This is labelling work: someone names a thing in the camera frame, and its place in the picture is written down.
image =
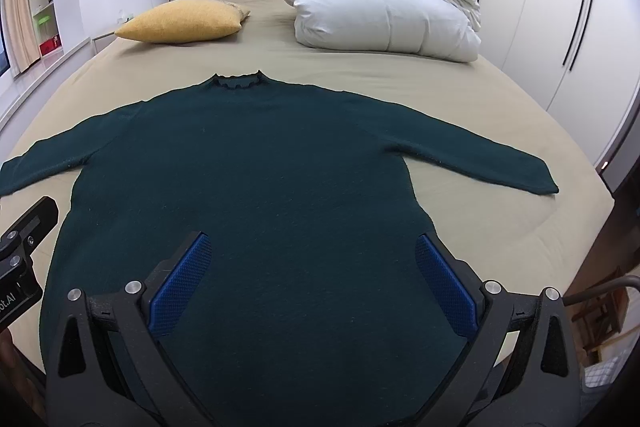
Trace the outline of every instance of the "dark green sweater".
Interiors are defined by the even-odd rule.
[[[44,356],[69,289],[117,291],[202,230],[212,264],[162,343],[222,426],[373,427],[416,412],[465,339],[415,265],[433,224],[402,155],[558,191],[535,156],[402,105],[259,72],[37,142],[2,166],[0,194],[82,166],[47,279]]]

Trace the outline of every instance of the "metal bolt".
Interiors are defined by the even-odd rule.
[[[549,297],[552,301],[557,301],[560,298],[560,294],[558,293],[558,290],[556,290],[555,288],[547,288],[545,290],[545,295]]]
[[[73,288],[68,294],[66,294],[66,298],[70,301],[77,301],[82,295],[82,290],[80,288]]]
[[[484,283],[484,289],[489,293],[498,294],[502,291],[502,286],[500,286],[499,282],[496,281],[487,281]]]
[[[142,282],[130,281],[126,286],[124,286],[124,291],[133,295],[134,293],[138,293],[140,288],[142,288]]]

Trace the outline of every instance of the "bed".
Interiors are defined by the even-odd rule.
[[[520,293],[568,288],[613,201],[569,135],[508,76],[482,57],[460,64],[307,48],[296,42],[295,11],[282,0],[229,1],[247,5],[252,13],[242,30],[227,38],[178,46],[116,39],[55,92],[12,156],[90,116],[203,82],[215,73],[261,70],[284,82],[348,90],[401,103],[542,158],[559,186],[555,196],[482,183],[410,158],[406,163],[418,203],[438,235],[481,279],[498,280]],[[78,174],[59,174],[0,201],[5,230],[41,196],[56,200],[59,224],[32,255],[42,285]],[[11,330],[15,344],[42,367],[39,310],[33,307]],[[502,356],[513,341],[507,340]]]

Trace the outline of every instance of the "shelf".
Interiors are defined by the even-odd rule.
[[[53,1],[48,3],[46,6],[42,7],[41,10],[38,10],[37,12],[33,13],[33,18],[35,19],[36,17],[40,16],[40,14],[42,12],[46,11],[47,9],[51,8],[52,6],[53,6]]]

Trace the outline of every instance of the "blue textured pad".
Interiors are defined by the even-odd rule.
[[[415,244],[415,262],[455,334],[471,340],[478,331],[476,303],[426,235]]]
[[[149,305],[149,332],[153,338],[172,332],[210,263],[211,242],[201,233]]]

